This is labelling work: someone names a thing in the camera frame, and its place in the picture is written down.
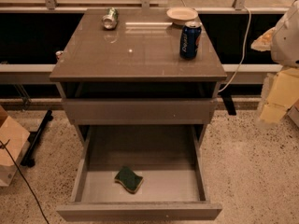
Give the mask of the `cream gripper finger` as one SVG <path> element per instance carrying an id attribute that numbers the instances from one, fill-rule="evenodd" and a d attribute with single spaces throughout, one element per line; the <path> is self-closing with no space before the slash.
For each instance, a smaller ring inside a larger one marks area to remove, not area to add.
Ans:
<path id="1" fill-rule="evenodd" d="M 282 68 L 275 75 L 268 74 L 258 106 L 259 120 L 267 124 L 279 123 L 298 100 L 298 68 Z"/>
<path id="2" fill-rule="evenodd" d="M 256 40 L 254 40 L 250 47 L 260 52 L 270 51 L 274 32 L 275 28 L 270 28 L 260 35 Z"/>

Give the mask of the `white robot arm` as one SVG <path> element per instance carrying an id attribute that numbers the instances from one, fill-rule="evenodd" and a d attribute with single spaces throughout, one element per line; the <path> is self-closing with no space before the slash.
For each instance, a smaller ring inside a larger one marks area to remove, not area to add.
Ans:
<path id="1" fill-rule="evenodd" d="M 275 27 L 251 44 L 258 51 L 270 51 L 275 63 L 282 66 L 263 83 L 259 120 L 274 124 L 299 100 L 299 0 L 280 18 Z"/>

